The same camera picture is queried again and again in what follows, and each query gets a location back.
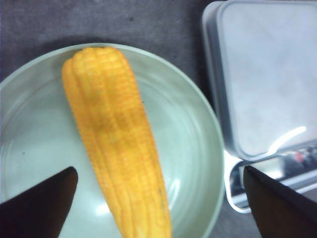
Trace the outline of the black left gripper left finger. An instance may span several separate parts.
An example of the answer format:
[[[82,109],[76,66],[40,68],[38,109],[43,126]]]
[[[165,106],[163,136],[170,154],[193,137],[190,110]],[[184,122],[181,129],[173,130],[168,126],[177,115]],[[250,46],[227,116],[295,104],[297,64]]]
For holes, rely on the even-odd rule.
[[[70,211],[78,182],[68,167],[0,204],[2,238],[57,238]]]

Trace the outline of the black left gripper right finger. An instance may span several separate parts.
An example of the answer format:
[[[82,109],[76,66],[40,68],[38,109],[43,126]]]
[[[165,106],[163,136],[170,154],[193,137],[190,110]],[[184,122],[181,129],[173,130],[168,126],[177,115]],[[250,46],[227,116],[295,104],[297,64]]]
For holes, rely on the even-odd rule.
[[[317,203],[246,166],[243,183],[249,207],[263,238],[315,238]]]

